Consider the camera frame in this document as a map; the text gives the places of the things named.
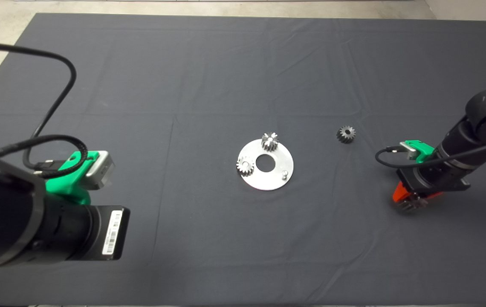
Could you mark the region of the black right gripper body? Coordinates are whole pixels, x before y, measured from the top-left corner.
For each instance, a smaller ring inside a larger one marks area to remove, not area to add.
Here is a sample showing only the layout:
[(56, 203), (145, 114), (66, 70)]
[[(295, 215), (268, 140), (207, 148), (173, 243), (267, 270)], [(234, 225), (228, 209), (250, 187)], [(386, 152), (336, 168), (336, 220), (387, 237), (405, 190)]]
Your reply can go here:
[(432, 195), (438, 192), (465, 191), (471, 184), (467, 171), (451, 167), (399, 168), (396, 171), (402, 185), (411, 193)]

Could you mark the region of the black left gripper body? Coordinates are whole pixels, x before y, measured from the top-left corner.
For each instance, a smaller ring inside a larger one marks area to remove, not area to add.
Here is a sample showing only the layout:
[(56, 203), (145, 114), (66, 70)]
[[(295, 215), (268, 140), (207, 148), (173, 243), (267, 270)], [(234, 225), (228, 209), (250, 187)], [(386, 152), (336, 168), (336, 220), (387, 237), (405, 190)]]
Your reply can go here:
[(131, 211), (124, 206), (91, 206), (93, 231), (91, 261), (116, 261), (122, 257)]

